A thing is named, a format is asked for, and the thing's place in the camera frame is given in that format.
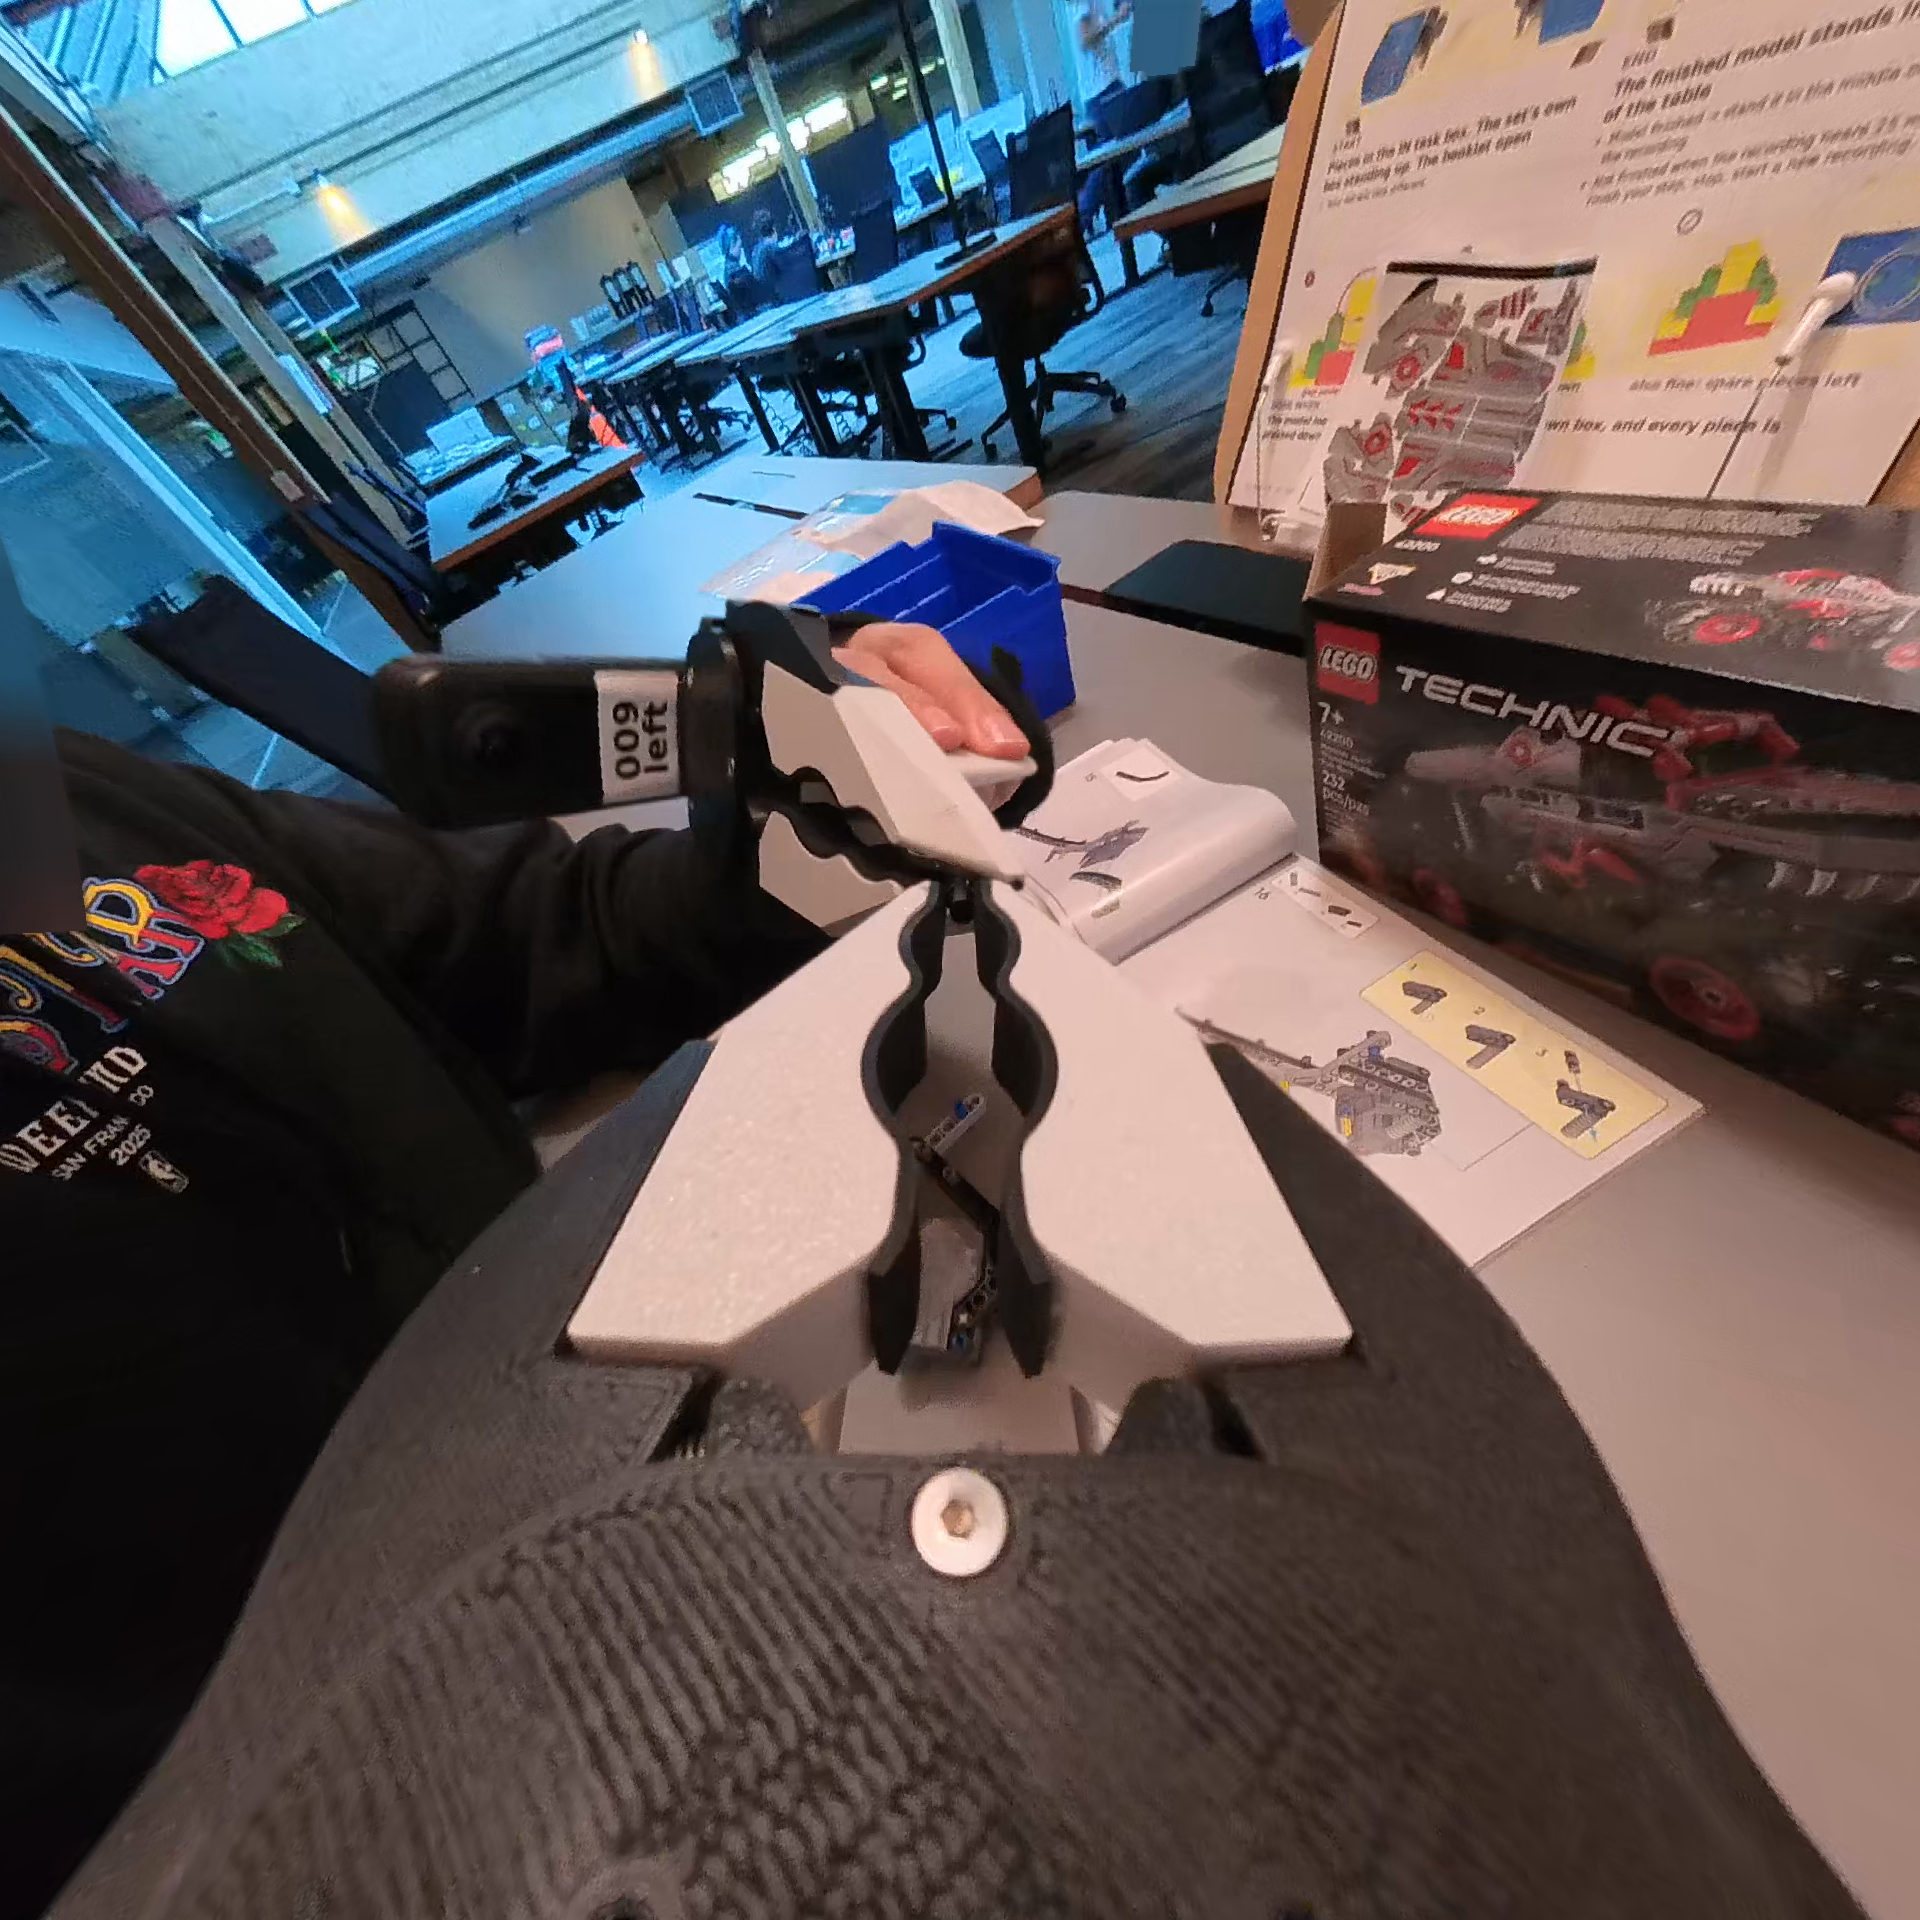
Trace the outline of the blue plastic bin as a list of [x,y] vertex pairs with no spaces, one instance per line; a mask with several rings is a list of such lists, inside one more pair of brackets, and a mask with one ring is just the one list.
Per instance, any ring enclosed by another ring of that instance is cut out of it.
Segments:
[[895,539],[843,568],[802,575],[795,601],[930,626],[979,667],[1003,652],[1020,663],[1020,683],[1045,721],[1077,699],[1060,561],[1020,539],[935,522],[923,539]]

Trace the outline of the black toy set box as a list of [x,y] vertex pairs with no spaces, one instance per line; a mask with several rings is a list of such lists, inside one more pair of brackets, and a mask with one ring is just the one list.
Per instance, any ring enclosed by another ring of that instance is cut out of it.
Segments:
[[1458,492],[1301,634],[1323,865],[1916,1147],[1914,506]]

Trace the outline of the black printed sweatshirt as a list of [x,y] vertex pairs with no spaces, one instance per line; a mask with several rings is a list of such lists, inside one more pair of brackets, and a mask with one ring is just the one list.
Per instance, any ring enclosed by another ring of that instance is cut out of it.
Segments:
[[3,771],[3,1916],[179,1726],[313,1456],[539,1171],[529,1098],[296,899],[263,798],[57,728]]

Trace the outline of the black tablet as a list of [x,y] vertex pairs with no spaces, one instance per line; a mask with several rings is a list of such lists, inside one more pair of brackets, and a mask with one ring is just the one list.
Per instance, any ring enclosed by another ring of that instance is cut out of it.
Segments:
[[1270,547],[1175,539],[1129,568],[1100,599],[1114,612],[1301,658],[1309,563]]

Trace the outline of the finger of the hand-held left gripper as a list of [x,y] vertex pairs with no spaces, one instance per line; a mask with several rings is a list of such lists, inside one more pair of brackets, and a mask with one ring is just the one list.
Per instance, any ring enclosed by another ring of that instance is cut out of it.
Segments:
[[847,933],[920,891],[897,878],[864,874],[846,851],[809,850],[792,818],[768,818],[756,842],[760,889],[821,933]]
[[895,693],[831,680],[817,662],[795,670],[751,654],[749,673],[749,739],[763,760],[749,786],[757,835],[768,818],[790,818],[809,851],[843,851],[864,874],[906,888],[1024,881],[982,798],[990,761],[942,752]]

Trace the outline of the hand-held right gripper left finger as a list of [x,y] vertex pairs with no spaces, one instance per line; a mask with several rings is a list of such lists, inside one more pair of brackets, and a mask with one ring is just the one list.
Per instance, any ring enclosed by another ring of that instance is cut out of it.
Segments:
[[912,886],[709,1042],[566,1325],[592,1362],[778,1383],[802,1407],[899,1370],[947,897]]

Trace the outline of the person's left hand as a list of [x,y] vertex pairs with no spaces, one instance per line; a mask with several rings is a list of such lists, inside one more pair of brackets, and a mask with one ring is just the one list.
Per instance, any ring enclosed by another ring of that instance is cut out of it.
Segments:
[[947,756],[1014,761],[1029,741],[935,627],[916,621],[835,620],[827,624],[837,663],[899,698]]

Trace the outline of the blue white leaflet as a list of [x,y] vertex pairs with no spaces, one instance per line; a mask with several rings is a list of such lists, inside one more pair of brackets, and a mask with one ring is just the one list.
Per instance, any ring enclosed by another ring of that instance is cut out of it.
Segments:
[[893,492],[843,492],[718,569],[699,590],[718,601],[786,606],[891,545],[897,535],[882,522],[893,502]]

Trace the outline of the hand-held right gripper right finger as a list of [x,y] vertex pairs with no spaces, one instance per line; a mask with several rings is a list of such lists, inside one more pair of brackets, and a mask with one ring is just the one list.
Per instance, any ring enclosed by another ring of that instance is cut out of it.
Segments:
[[972,889],[1011,1107],[997,1323],[1027,1380],[1117,1410],[1148,1380],[1342,1351],[1339,1308],[1195,1027],[1027,905]]

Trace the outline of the black office chair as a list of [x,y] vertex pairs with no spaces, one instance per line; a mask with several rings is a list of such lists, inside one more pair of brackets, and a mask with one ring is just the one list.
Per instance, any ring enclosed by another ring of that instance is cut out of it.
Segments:
[[1102,402],[1114,418],[1129,409],[1128,393],[1102,371],[1047,361],[1106,303],[1089,244],[1073,219],[1033,228],[1020,251],[972,283],[973,321],[957,350],[963,360],[993,367],[1006,400],[977,433],[987,461],[997,459],[997,435],[1011,433],[1020,459],[1043,467],[1043,422],[1063,395]]

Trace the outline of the grey motor black frame assembly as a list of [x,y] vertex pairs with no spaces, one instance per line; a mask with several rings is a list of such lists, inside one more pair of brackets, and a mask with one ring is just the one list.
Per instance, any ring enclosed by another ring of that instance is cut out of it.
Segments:
[[1000,1211],[955,1160],[986,1113],[986,1093],[965,1092],[910,1138],[920,1173],[920,1292],[906,1362],[918,1370],[977,1365],[995,1320]]

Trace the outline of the person's left forearm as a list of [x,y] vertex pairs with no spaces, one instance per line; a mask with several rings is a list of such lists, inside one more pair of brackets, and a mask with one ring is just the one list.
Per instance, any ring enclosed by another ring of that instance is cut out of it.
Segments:
[[300,905],[512,1098],[644,1074],[827,947],[688,827],[432,830],[266,795]]

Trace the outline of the cardboard instruction poster board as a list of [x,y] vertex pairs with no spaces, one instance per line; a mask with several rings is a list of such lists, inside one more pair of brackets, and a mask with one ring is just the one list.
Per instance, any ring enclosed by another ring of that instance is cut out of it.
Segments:
[[1214,498],[1306,526],[1389,262],[1595,257],[1514,484],[1916,506],[1916,4],[1334,4]]

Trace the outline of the grey red sticker sheet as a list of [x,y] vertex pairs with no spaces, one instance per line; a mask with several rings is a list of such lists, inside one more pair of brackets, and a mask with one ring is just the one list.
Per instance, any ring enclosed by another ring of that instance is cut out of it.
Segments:
[[1380,508],[1388,532],[1458,492],[1517,477],[1583,321],[1594,254],[1543,263],[1389,260],[1328,415],[1321,512]]

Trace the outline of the white paper sheet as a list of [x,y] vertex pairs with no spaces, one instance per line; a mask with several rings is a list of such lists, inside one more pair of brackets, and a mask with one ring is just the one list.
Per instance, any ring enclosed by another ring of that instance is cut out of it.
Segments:
[[987,537],[1011,537],[1038,529],[1043,519],[1003,492],[952,480],[901,489],[891,495],[876,519],[906,543],[930,539],[942,528],[957,528]]

